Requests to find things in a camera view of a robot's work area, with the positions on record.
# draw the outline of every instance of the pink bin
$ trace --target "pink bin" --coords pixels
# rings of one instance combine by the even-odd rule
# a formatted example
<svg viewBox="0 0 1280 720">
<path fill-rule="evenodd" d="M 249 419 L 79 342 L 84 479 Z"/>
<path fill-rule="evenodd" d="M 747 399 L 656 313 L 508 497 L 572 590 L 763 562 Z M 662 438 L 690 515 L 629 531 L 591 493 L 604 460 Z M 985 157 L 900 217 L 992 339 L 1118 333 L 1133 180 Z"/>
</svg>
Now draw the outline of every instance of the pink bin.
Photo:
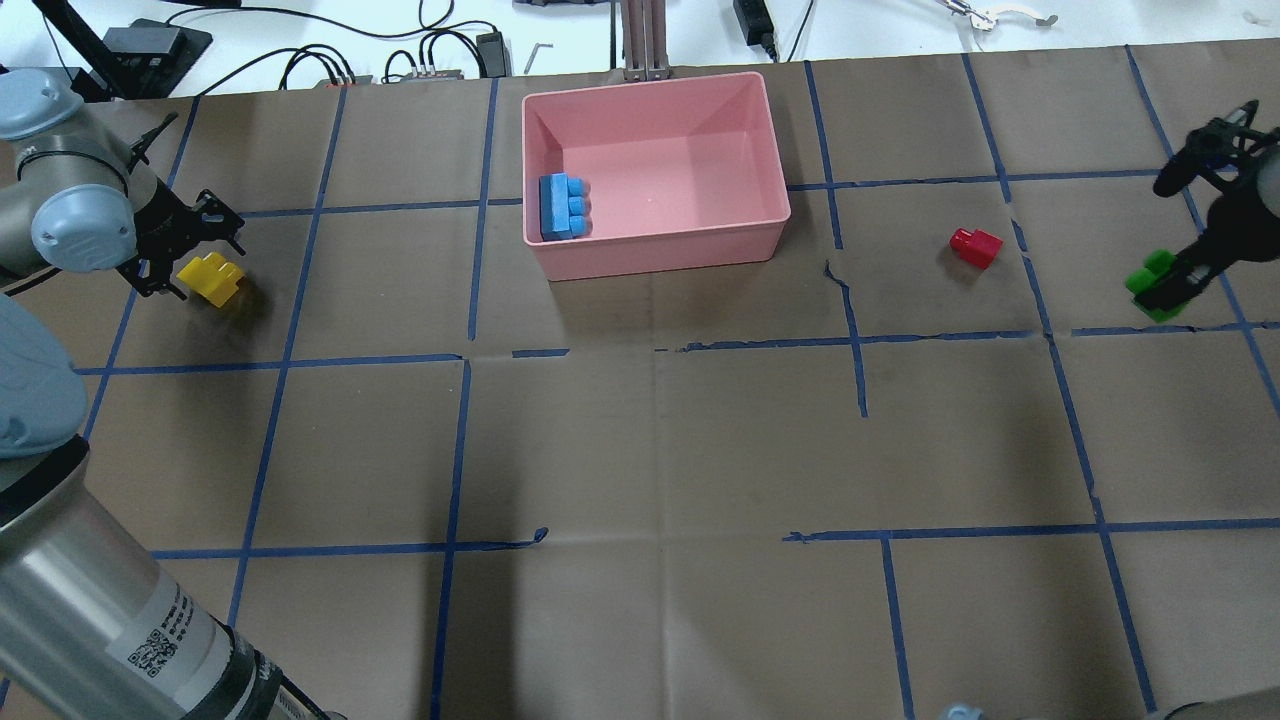
<svg viewBox="0 0 1280 720">
<path fill-rule="evenodd" d="M 525 97 L 525 243 L 547 279 L 759 263 L 791 217 L 759 73 Z M 544 242 L 538 178 L 588 183 L 590 228 Z"/>
</svg>

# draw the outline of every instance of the white floor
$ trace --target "white floor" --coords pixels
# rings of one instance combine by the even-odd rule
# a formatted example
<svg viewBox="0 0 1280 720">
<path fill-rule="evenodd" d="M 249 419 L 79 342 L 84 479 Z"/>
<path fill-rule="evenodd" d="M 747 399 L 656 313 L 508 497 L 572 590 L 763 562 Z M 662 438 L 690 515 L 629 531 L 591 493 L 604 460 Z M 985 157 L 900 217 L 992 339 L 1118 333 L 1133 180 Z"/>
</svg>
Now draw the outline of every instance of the white floor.
<svg viewBox="0 0 1280 720">
<path fill-rule="evenodd" d="M 795 41 L 808 0 L 768 0 L 783 54 Z M 977 33 L 965 20 L 951 18 L 933 0 L 815 0 L 797 59 L 874 58 L 938 53 L 1030 50 L 1037 47 L 1094 47 L 1146 45 L 1196 40 L 1280 37 L 1280 0 L 1025 0 L 1044 14 L 1061 19 L 1050 29 L 1025 18 L 1006 15 L 995 32 Z M 998 3 L 978 0 L 975 6 Z M 78 0 L 73 5 L 99 35 L 145 17 L 164 19 L 183 5 L 156 0 Z M 413 27 L 413 0 L 279 0 L 278 6 L 306 10 L 378 32 Z M 444 0 L 426 0 L 425 15 L 443 12 Z M 731 0 L 668 0 L 668 50 L 673 64 L 710 65 L 768 61 L 759 49 L 742 44 Z M 536 56 L 531 74 L 576 73 L 608 68 L 609 5 L 553 5 L 535 8 L 512 0 L 458 0 L 457 19 L 486 19 L 508 38 L 513 72 L 520 74 L 536 42 L 549 42 Z M 241 63 L 269 50 L 307 42 L 334 45 L 361 74 L 381 77 L 387 56 L 397 49 L 416 54 L 413 41 L 380 41 L 314 20 L 265 13 L 201 13 L 179 24 L 214 33 L 210 51 L 178 87 L 193 95 Z M 69 64 L 78 55 L 59 37 Z M 452 41 L 440 41 L 440 67 L 461 67 L 475 77 L 471 60 Z M 285 58 L 276 56 L 251 68 L 219 88 L 247 92 L 274 88 Z M 0 0 L 0 63 L 9 67 L 56 65 L 58 58 L 28 0 Z M 317 63 L 296 70 L 292 87 L 305 87 L 323 77 Z"/>
</svg>

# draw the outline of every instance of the yellow toy block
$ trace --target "yellow toy block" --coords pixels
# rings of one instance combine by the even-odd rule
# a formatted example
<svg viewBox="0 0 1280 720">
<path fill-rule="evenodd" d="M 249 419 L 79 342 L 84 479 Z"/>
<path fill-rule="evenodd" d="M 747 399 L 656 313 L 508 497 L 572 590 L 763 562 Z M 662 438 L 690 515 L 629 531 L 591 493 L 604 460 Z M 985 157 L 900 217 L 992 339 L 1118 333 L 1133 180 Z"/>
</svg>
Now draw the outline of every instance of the yellow toy block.
<svg viewBox="0 0 1280 720">
<path fill-rule="evenodd" d="M 187 283 L 214 307 L 221 307 L 239 286 L 236 284 L 244 277 L 244 270 L 234 263 L 228 263 L 218 252 L 210 252 L 204 258 L 196 258 L 178 273 L 178 279 Z"/>
</svg>

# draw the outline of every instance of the red toy block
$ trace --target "red toy block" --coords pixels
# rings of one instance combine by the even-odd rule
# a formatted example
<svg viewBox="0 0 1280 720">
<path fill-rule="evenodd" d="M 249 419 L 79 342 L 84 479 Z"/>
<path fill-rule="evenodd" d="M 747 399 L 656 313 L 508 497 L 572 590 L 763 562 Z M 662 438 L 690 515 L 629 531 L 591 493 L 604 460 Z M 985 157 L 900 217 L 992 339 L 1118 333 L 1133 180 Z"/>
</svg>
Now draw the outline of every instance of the red toy block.
<svg viewBox="0 0 1280 720">
<path fill-rule="evenodd" d="M 983 232 L 969 232 L 964 228 L 951 236 L 951 250 L 955 250 L 960 259 L 970 265 L 977 265 L 986 270 L 996 259 L 996 254 L 1005 245 L 998 237 Z"/>
</svg>

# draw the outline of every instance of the qr code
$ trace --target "qr code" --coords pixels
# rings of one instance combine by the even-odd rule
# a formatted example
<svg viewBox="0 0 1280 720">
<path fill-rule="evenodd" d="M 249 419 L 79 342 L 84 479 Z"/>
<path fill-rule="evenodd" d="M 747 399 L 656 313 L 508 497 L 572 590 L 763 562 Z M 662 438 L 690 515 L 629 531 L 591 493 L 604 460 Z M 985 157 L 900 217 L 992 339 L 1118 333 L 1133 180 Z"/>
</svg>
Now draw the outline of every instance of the qr code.
<svg viewBox="0 0 1280 720">
<path fill-rule="evenodd" d="M 178 655 L 178 646 L 169 641 L 163 632 L 151 630 L 146 642 L 129 656 L 129 664 L 146 673 L 147 678 L 155 678 L 160 670 L 164 670 L 165 664 L 173 660 L 174 655 Z"/>
</svg>

